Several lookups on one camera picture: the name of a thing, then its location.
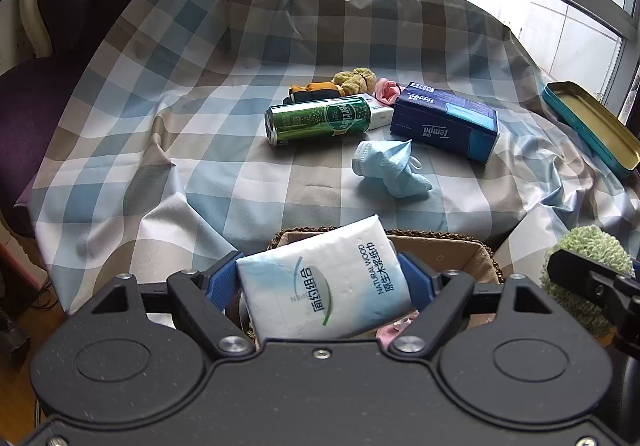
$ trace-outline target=wooden floor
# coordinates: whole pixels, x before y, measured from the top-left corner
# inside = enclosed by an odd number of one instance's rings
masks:
[[[64,319],[59,304],[49,311],[28,309],[18,318],[20,327],[31,338],[27,361],[18,370],[0,360],[0,437],[13,444],[20,444],[33,431],[34,395],[29,381],[31,358]]]

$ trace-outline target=mask ear loop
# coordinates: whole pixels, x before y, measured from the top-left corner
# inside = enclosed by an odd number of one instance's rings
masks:
[[[422,163],[415,157],[409,157],[409,166],[411,166],[411,168],[414,170],[422,169]]]

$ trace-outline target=pink fabric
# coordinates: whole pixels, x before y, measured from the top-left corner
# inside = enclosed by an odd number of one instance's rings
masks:
[[[376,82],[375,96],[381,103],[391,106],[400,95],[400,86],[395,81],[382,77]]]
[[[399,333],[407,328],[417,317],[418,311],[414,311],[406,318],[402,318],[401,320],[398,320],[395,323],[391,323],[390,325],[380,327],[376,332],[376,337],[380,341],[383,349],[388,349],[389,344],[396,338],[396,336],[398,336]]]

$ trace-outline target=blue gripper pad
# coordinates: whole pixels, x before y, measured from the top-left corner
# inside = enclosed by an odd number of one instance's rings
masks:
[[[214,267],[218,267],[217,272],[209,270],[213,275],[209,280],[206,296],[221,311],[229,305],[229,302],[240,288],[236,260],[243,256],[241,252],[230,253],[220,260],[222,265],[218,266],[220,262],[215,264]],[[431,279],[404,254],[398,254],[398,262],[409,287],[411,301],[414,307],[421,311],[435,298]]]

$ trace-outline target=plaid fabric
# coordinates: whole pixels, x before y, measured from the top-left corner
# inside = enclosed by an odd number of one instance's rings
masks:
[[[361,137],[269,146],[265,109],[289,85],[356,66],[429,83],[498,111],[486,165],[414,144],[433,191],[395,199],[351,171]],[[31,196],[42,254],[74,311],[115,274],[161,281],[283,227],[452,231],[506,271],[576,225],[638,254],[639,198],[539,96],[511,31],[465,0],[132,0],[78,82]]]

